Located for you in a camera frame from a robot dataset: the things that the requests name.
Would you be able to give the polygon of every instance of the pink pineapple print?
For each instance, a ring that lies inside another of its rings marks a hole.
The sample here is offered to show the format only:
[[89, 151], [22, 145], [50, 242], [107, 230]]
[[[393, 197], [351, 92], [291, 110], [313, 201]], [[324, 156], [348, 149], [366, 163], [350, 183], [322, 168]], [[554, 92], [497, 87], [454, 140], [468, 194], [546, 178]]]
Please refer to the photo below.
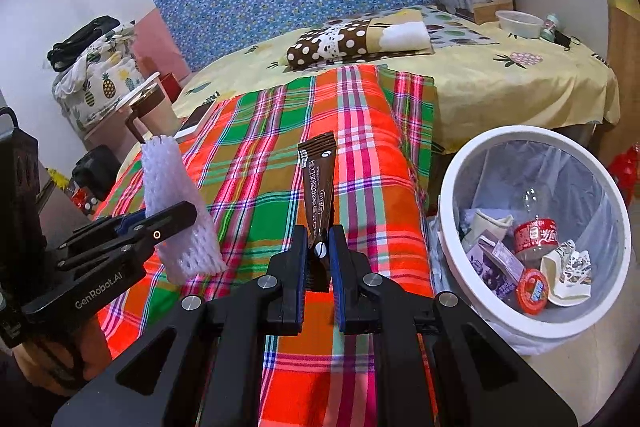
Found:
[[508, 68], [509, 66], [513, 66], [514, 64], [526, 70], [526, 66], [535, 66], [542, 62], [542, 57], [540, 55], [534, 55], [533, 53], [527, 52], [513, 52], [511, 55], [496, 55], [499, 58], [494, 58], [498, 62], [504, 62], [504, 67]]

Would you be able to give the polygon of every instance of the coca-cola bottle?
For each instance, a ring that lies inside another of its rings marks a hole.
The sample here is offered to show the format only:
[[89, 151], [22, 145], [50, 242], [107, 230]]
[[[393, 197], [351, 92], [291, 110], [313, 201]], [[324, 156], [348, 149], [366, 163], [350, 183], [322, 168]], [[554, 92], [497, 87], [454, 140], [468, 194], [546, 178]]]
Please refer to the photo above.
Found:
[[550, 215], [551, 190], [534, 184], [512, 203], [520, 225], [514, 232], [515, 255], [527, 268], [540, 268], [540, 259], [558, 246], [558, 229]]

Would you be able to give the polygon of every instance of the polka dot pillow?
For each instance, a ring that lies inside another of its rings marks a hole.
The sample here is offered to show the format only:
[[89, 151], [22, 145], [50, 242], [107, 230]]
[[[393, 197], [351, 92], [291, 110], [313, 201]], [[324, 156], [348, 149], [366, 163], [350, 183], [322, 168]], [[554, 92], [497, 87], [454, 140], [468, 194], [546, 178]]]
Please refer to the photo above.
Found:
[[391, 15], [338, 19], [300, 36], [288, 49], [287, 62], [295, 70], [317, 63], [365, 62], [381, 53], [433, 53], [420, 10], [403, 9]]

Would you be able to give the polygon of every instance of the smartphone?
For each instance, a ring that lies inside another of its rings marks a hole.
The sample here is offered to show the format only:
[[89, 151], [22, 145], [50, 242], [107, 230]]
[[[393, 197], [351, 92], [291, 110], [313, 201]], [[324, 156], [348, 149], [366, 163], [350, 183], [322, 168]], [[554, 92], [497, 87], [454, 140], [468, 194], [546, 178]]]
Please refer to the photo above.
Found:
[[178, 132], [175, 134], [174, 138], [176, 141], [180, 143], [196, 136], [207, 123], [209, 117], [213, 114], [215, 105], [216, 100], [212, 100], [211, 102], [203, 103], [201, 106], [194, 109], [189, 118], [185, 120], [182, 127], [180, 127]]

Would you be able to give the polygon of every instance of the trash can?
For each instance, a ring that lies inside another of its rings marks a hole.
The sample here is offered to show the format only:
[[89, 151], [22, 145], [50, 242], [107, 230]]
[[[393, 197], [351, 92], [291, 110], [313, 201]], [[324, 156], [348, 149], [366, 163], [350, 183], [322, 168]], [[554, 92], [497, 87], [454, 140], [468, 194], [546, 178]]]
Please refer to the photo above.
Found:
[[[572, 239], [576, 250], [589, 251], [593, 282], [582, 304], [548, 304], [540, 314], [526, 315], [485, 286], [466, 257], [458, 226], [465, 210], [509, 208], [515, 191], [541, 182], [552, 193], [558, 241]], [[631, 254], [626, 207], [604, 166], [576, 142], [532, 126], [487, 131], [456, 154], [444, 176], [437, 226], [458, 290], [522, 355], [548, 351], [600, 320], [620, 293]]]

